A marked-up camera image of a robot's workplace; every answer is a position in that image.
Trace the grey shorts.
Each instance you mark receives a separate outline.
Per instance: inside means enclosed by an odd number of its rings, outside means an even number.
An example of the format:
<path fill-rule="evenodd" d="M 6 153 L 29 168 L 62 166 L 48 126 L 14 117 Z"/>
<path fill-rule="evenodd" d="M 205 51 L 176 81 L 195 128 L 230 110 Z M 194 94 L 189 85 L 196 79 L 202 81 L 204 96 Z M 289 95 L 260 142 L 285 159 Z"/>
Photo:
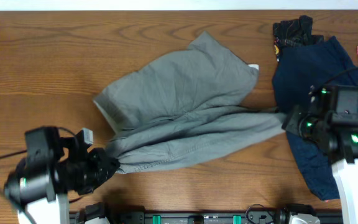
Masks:
<path fill-rule="evenodd" d="M 284 114 L 241 106 L 258 77 L 256 65 L 202 33 L 94 98 L 115 133 L 107 154 L 119 161 L 120 174 L 173 170 L 280 134 Z"/>

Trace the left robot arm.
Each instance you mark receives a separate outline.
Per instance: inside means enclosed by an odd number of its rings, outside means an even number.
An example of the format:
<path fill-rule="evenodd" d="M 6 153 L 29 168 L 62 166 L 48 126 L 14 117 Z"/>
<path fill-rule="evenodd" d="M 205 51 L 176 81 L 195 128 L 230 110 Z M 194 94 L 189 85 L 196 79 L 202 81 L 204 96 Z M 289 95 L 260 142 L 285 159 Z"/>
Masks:
<path fill-rule="evenodd" d="M 19 223 L 109 223 L 103 203 L 71 212 L 68 193 L 92 194 L 116 173 L 119 161 L 92 146 L 91 130 L 83 128 L 67 137 L 60 131 L 61 127 L 42 126 L 25 133 L 27 156 L 4 185 Z"/>

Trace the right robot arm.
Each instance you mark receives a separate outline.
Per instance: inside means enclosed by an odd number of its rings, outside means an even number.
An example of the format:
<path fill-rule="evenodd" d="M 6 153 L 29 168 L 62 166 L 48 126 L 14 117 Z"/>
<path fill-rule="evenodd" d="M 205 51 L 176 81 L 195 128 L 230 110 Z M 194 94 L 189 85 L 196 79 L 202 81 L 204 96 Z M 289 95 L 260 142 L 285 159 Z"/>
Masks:
<path fill-rule="evenodd" d="M 310 95 L 310 107 L 295 106 L 282 129 L 315 143 L 328 156 L 343 222 L 358 223 L 358 87 L 324 85 Z"/>

